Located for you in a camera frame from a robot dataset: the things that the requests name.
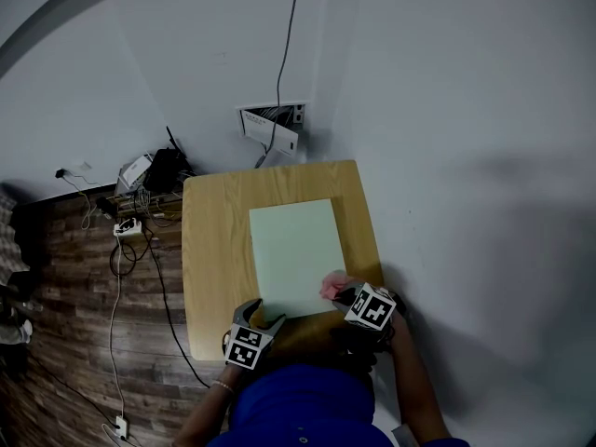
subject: blue shirt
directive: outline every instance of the blue shirt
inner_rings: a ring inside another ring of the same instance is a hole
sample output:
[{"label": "blue shirt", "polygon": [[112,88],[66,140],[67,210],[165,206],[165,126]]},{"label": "blue shirt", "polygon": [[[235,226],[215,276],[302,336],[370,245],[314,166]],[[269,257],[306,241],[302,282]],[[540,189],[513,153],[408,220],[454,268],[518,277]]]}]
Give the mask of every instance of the blue shirt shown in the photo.
[{"label": "blue shirt", "polygon": [[[231,413],[230,431],[209,446],[392,447],[373,426],[373,414],[373,394],[357,378],[335,369],[295,364],[244,389]],[[462,440],[430,444],[467,447]]]}]

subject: light green paper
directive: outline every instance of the light green paper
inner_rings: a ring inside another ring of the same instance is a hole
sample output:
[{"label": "light green paper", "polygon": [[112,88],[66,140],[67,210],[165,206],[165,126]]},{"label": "light green paper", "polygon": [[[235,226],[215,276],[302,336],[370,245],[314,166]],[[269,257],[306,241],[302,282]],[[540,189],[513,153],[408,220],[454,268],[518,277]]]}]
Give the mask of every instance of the light green paper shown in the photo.
[{"label": "light green paper", "polygon": [[267,320],[335,309],[318,294],[333,270],[345,270],[331,201],[250,210],[252,253]]}]

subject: bracelet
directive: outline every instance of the bracelet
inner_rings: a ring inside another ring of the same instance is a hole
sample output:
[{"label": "bracelet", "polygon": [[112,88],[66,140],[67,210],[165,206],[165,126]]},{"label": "bracelet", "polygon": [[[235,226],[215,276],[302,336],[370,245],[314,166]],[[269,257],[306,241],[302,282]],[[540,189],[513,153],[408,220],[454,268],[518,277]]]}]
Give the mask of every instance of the bracelet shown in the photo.
[{"label": "bracelet", "polygon": [[213,381],[213,384],[211,385],[211,387],[218,385],[223,387],[224,389],[227,389],[228,391],[230,391],[232,393],[232,395],[236,395],[236,392],[234,392],[234,389],[232,389],[232,387],[230,387],[229,385],[227,385],[226,383],[223,383],[222,381]]}]

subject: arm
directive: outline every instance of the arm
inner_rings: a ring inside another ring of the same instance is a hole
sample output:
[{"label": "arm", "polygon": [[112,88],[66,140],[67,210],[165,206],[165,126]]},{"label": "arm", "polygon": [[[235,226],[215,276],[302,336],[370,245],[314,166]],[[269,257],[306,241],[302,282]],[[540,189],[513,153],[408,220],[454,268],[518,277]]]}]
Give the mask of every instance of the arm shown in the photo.
[{"label": "arm", "polygon": [[407,424],[418,443],[451,437],[440,413],[435,391],[405,319],[396,315],[391,340],[401,422]]},{"label": "arm", "polygon": [[[236,390],[244,369],[236,364],[228,364],[219,380]],[[220,434],[225,412],[232,402],[233,395],[225,387],[214,384],[205,398],[195,407],[190,417],[173,442],[174,447],[204,447]]]}]

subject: wooden floor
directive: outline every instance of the wooden floor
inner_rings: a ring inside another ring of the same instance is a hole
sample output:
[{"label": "wooden floor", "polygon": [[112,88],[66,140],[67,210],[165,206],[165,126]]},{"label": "wooden floor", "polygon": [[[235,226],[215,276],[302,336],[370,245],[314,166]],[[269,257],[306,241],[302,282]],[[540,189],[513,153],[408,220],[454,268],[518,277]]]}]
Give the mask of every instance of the wooden floor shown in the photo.
[{"label": "wooden floor", "polygon": [[[108,265],[115,246],[114,221],[93,217],[81,230],[83,197],[38,203],[16,212],[17,240],[32,266],[33,299],[41,312],[27,349],[50,371],[93,400],[111,419],[120,410],[108,349],[117,282]],[[181,225],[154,229],[156,253],[175,330],[186,353]],[[145,242],[133,246],[140,254]],[[114,357],[130,432],[142,447],[167,446],[205,389],[176,346],[151,254],[122,280],[115,314]],[[223,364],[192,361],[207,384]],[[27,373],[15,381],[0,373],[0,427],[13,446],[113,445],[102,433],[104,418],[28,357]]]}]

